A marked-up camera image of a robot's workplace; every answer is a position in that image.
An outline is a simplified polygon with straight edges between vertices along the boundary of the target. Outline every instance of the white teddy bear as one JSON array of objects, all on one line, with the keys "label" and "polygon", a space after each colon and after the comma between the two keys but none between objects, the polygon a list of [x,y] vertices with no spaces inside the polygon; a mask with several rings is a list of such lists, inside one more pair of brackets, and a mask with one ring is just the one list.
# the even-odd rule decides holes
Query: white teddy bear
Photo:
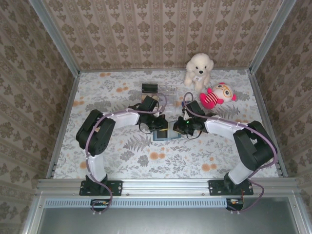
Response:
[{"label": "white teddy bear", "polygon": [[214,67],[214,62],[208,55],[200,53],[194,55],[186,64],[185,86],[190,86],[195,82],[195,90],[200,92],[204,85],[210,80],[210,72]]}]

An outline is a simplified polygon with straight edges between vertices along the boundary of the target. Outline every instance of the floral tablecloth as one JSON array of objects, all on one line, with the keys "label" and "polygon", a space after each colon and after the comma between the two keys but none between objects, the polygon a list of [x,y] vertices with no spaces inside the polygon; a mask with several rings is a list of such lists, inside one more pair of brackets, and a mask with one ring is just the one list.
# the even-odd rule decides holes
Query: floral tablecloth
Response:
[{"label": "floral tablecloth", "polygon": [[[185,71],[82,73],[66,129],[54,178],[84,178],[85,154],[75,140],[76,133],[90,111],[123,110],[141,100],[141,83],[156,82],[176,88],[176,109],[165,113],[168,120],[181,114],[181,101],[187,91],[198,100],[194,87],[183,85]],[[212,111],[221,117],[240,121],[261,121],[253,90],[245,70],[213,70],[209,86],[225,82],[234,90],[237,101],[217,105]],[[198,139],[186,137],[153,141],[137,126],[113,131],[105,152],[105,169],[110,179],[125,178],[211,178],[223,177],[239,161],[234,142],[214,134]],[[278,177],[272,166],[256,177]]]}]

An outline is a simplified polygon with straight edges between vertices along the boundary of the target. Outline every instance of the purple cable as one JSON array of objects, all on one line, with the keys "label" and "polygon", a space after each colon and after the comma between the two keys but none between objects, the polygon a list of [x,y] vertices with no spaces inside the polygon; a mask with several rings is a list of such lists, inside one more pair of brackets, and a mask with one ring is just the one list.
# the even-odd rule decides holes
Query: purple cable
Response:
[{"label": "purple cable", "polygon": [[[184,97],[183,97],[183,102],[184,102],[184,103],[185,103],[185,97],[186,97],[188,94],[190,94],[190,95],[192,96],[192,100],[191,100],[191,101],[194,100],[193,94],[192,94],[191,92],[187,92],[187,93],[184,95]],[[238,212],[244,212],[244,211],[249,210],[251,207],[253,207],[254,205],[256,205],[256,204],[260,201],[260,199],[262,198],[262,196],[263,196],[263,194],[264,194],[264,187],[261,186],[260,184],[257,184],[257,183],[255,183],[255,182],[251,181],[250,178],[251,178],[252,176],[254,176],[254,174],[256,174],[259,170],[261,170],[261,169],[263,169],[263,168],[270,167],[270,166],[272,166],[272,165],[274,165],[274,164],[277,163],[277,153],[276,153],[276,151],[275,151],[275,148],[274,148],[273,144],[272,144],[264,135],[262,135],[261,133],[259,133],[259,132],[256,131],[256,130],[254,130],[254,129],[248,127],[247,125],[244,125],[244,124],[241,124],[241,123],[237,123],[237,122],[231,121],[231,120],[226,120],[226,119],[223,119],[223,118],[215,118],[215,117],[201,116],[201,115],[198,115],[198,114],[192,112],[186,105],[185,105],[185,108],[186,108],[191,114],[193,114],[194,116],[200,117],[200,118],[206,118],[206,119],[210,119],[210,120],[222,121],[222,122],[225,122],[225,123],[229,123],[229,124],[231,124],[231,125],[233,125],[233,126],[237,126],[237,125],[238,125],[238,126],[240,126],[240,127],[246,128],[246,129],[248,129],[249,131],[251,131],[252,133],[254,133],[254,134],[258,135],[259,137],[261,137],[261,138],[269,145],[269,147],[272,149],[272,152],[273,152],[273,161],[270,162],[270,163],[268,163],[268,164],[266,164],[266,165],[263,165],[263,166],[259,167],[257,170],[255,170],[255,171],[248,177],[248,181],[249,181],[251,184],[254,184],[254,185],[256,185],[256,186],[262,188],[262,192],[261,192],[260,196],[257,198],[257,200],[256,200],[252,205],[250,205],[249,207],[247,207],[247,208],[245,208],[245,209],[243,209],[243,210],[241,210],[241,211],[236,211],[236,212],[238,213]]]},{"label": "purple cable", "polygon": [[99,124],[100,124],[105,118],[107,118],[107,117],[109,117],[109,116],[113,116],[113,115],[116,115],[116,114],[122,114],[122,113],[156,114],[156,113],[158,113],[158,112],[163,112],[163,111],[165,110],[166,105],[167,105],[167,98],[166,98],[165,95],[163,95],[163,94],[161,94],[161,93],[159,93],[158,95],[164,96],[164,98],[165,98],[165,104],[164,104],[164,106],[161,107],[160,110],[156,110],[156,111],[135,111],[135,110],[132,110],[132,109],[126,109],[126,110],[123,110],[123,111],[118,111],[118,112],[115,112],[115,113],[110,113],[110,114],[107,114],[107,115],[103,115],[103,116],[96,122],[96,124],[94,125],[94,127],[92,128],[91,133],[89,134],[89,137],[88,137],[88,139],[87,139],[86,148],[85,148],[85,152],[86,152],[86,166],[87,166],[88,174],[89,174],[89,177],[91,177],[91,179],[92,179],[95,183],[97,183],[97,184],[103,186],[106,190],[108,190],[108,192],[109,192],[109,194],[110,194],[109,203],[108,203],[108,205],[105,207],[105,209],[104,209],[103,211],[101,211],[101,212],[95,211],[95,210],[94,210],[94,204],[95,204],[95,203],[92,205],[91,209],[92,209],[92,211],[94,212],[94,214],[95,214],[95,213],[101,214],[101,213],[107,211],[107,209],[108,209],[108,208],[110,207],[110,205],[112,204],[112,201],[113,201],[113,193],[112,193],[112,191],[111,191],[105,184],[103,184],[103,183],[99,182],[98,180],[96,180],[95,177],[94,177],[94,176],[92,175],[92,173],[91,173],[90,166],[89,166],[89,163],[88,163],[88,159],[89,159],[89,157],[90,157],[90,154],[88,153],[88,149],[89,149],[89,144],[90,144],[90,140],[91,140],[91,138],[92,138],[92,135],[94,134],[94,132],[95,132],[96,128],[99,126]]}]

